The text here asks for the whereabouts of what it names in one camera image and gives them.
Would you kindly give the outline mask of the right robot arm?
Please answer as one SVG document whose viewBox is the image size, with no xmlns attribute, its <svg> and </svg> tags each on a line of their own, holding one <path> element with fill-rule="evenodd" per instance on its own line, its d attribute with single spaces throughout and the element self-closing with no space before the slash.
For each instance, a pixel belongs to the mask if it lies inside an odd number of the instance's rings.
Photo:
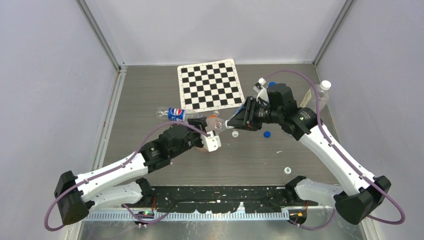
<svg viewBox="0 0 424 240">
<path fill-rule="evenodd" d="M 330 170 L 338 185 L 297 176 L 285 185 L 285 198 L 291 205 L 312 201 L 337 211 L 348 223 L 357 225 L 385 199 L 391 182 L 385 176 L 374 176 L 330 136 L 310 108 L 300 108 L 290 87 L 277 83 L 248 97 L 228 119 L 228 128 L 261 130 L 263 124 L 278 124 L 281 129 L 310 149 Z"/>
</svg>

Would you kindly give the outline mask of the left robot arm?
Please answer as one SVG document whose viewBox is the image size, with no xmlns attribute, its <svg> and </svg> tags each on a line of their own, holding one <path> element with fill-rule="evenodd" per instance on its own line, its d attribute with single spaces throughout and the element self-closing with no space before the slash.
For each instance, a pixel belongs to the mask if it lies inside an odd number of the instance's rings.
<svg viewBox="0 0 424 240">
<path fill-rule="evenodd" d="M 55 201 L 44 219 L 45 226 L 49 226 L 54 206 L 58 207 L 63 226 L 83 220 L 96 209 L 135 203 L 148 207 L 154 197 L 146 181 L 120 184 L 157 171 L 194 147 L 215 151 L 221 145 L 213 131 L 206 131 L 204 117 L 188 122 L 166 122 L 161 126 L 169 128 L 157 139 L 145 138 L 137 150 L 115 163 L 77 175 L 71 170 L 62 173 L 54 191 Z"/>
</svg>

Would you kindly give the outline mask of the white blue bottle cap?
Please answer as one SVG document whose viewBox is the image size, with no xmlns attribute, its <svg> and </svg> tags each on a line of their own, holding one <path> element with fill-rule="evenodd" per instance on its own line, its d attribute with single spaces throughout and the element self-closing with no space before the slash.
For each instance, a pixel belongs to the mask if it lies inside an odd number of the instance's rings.
<svg viewBox="0 0 424 240">
<path fill-rule="evenodd" d="M 229 120 L 225 121 L 225 128 L 226 129 L 232 129 L 233 127 L 229 125 Z"/>
</svg>

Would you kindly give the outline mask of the clear plastic bottle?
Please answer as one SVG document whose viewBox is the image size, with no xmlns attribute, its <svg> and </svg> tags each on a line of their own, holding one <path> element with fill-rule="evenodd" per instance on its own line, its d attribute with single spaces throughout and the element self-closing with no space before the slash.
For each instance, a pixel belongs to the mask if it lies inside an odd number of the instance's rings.
<svg viewBox="0 0 424 240">
<path fill-rule="evenodd" d="M 215 136 L 228 129 L 226 126 L 226 120 L 220 117 L 209 117 L 206 119 L 206 124 L 206 132 L 213 132 Z"/>
</svg>

